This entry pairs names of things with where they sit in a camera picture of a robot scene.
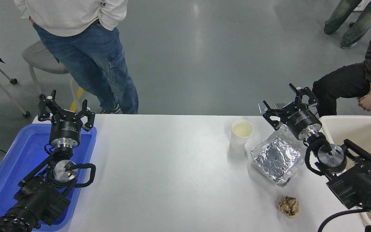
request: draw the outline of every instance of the cargo pocket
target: cargo pocket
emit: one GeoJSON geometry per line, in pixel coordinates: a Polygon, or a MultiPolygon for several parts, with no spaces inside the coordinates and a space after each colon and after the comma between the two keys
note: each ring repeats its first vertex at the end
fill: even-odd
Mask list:
{"type": "Polygon", "coordinates": [[[109,81],[111,83],[118,83],[127,77],[127,65],[124,60],[124,50],[108,59],[109,62],[109,81]]]}

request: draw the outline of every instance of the yellow tape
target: yellow tape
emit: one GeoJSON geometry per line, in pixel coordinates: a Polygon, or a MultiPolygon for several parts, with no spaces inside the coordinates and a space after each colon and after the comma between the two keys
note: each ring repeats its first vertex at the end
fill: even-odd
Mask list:
{"type": "MultiPolygon", "coordinates": [[[[81,95],[82,95],[83,92],[84,92],[84,90],[81,87],[79,87],[78,91],[77,91],[78,99],[81,98],[81,95]]],[[[70,111],[75,111],[76,108],[77,108],[77,104],[75,103],[75,101],[72,101],[70,111]]]]}

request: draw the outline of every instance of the robotic arm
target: robotic arm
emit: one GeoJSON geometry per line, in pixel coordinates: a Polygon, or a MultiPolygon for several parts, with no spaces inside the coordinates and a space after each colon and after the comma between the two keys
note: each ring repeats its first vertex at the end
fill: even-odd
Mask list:
{"type": "Polygon", "coordinates": [[[321,122],[309,110],[309,107],[318,104],[310,88],[297,89],[292,84],[290,88],[296,93],[294,102],[277,110],[271,109],[263,101],[267,107],[263,117],[275,130],[286,124],[293,135],[304,142],[308,147],[305,156],[307,168],[328,179],[327,186],[345,207],[350,209],[359,206],[364,211],[371,211],[371,154],[348,139],[344,140],[341,146],[330,144],[325,135],[319,132],[321,122]],[[302,103],[304,95],[309,97],[308,104],[302,103]],[[272,120],[271,116],[279,117],[280,120],[272,120]],[[315,162],[318,170],[310,165],[312,153],[318,160],[315,162]],[[346,157],[353,160],[355,165],[343,172],[346,168],[346,157]]]}
{"type": "Polygon", "coordinates": [[[72,188],[83,188],[94,181],[94,164],[75,164],[69,159],[72,149],[80,144],[81,128],[91,130],[95,114],[87,108],[87,100],[79,113],[63,110],[56,104],[55,94],[54,90],[51,96],[40,95],[38,113],[39,121],[52,124],[52,148],[44,148],[49,156],[19,182],[21,188],[14,195],[17,203],[0,217],[0,232],[30,232],[40,228],[40,221],[52,225],[70,204],[67,195],[72,188]],[[85,124],[81,121],[84,116],[88,118],[85,124]],[[87,183],[77,183],[78,169],[91,170],[87,183]]]}

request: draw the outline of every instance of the white table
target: white table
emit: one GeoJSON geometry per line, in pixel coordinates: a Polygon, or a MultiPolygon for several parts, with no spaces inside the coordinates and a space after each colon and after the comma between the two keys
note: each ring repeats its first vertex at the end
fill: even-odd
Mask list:
{"type": "MultiPolygon", "coordinates": [[[[313,232],[328,216],[346,210],[326,178],[305,165],[284,188],[252,166],[251,148],[273,132],[262,117],[98,114],[94,125],[96,177],[81,190],[63,231],[313,232]],[[254,127],[244,151],[229,144],[238,119],[254,127]],[[282,195],[300,201],[296,219],[278,210],[282,195]]],[[[353,214],[323,231],[364,227],[353,214]]]]}

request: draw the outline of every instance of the caster wheel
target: caster wheel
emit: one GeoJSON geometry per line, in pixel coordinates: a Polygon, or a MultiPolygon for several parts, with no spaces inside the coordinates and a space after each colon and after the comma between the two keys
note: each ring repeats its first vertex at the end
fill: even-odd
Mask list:
{"type": "Polygon", "coordinates": [[[9,81],[9,83],[13,84],[13,85],[16,85],[18,83],[18,80],[16,80],[15,78],[14,79],[11,79],[9,81]]]}
{"type": "Polygon", "coordinates": [[[29,116],[31,116],[30,112],[27,110],[25,112],[25,114],[22,114],[22,116],[24,116],[24,118],[28,118],[29,116]]]}

